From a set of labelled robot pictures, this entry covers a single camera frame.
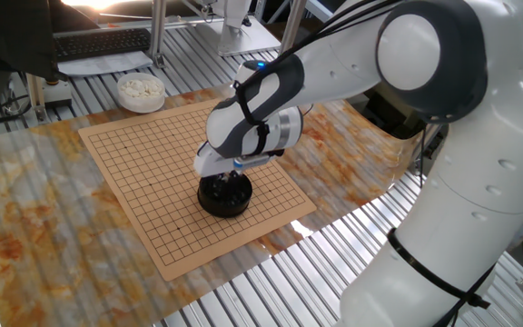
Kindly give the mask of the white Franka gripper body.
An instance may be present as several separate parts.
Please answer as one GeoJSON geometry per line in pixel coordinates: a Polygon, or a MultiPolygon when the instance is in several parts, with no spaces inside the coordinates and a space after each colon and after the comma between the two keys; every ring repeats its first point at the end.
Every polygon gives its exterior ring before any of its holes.
{"type": "Polygon", "coordinates": [[[282,156],[283,153],[283,150],[278,150],[263,154],[224,158],[206,141],[198,148],[193,168],[201,177],[230,173],[232,171],[243,173],[245,170],[265,165],[275,157],[282,156]]]}

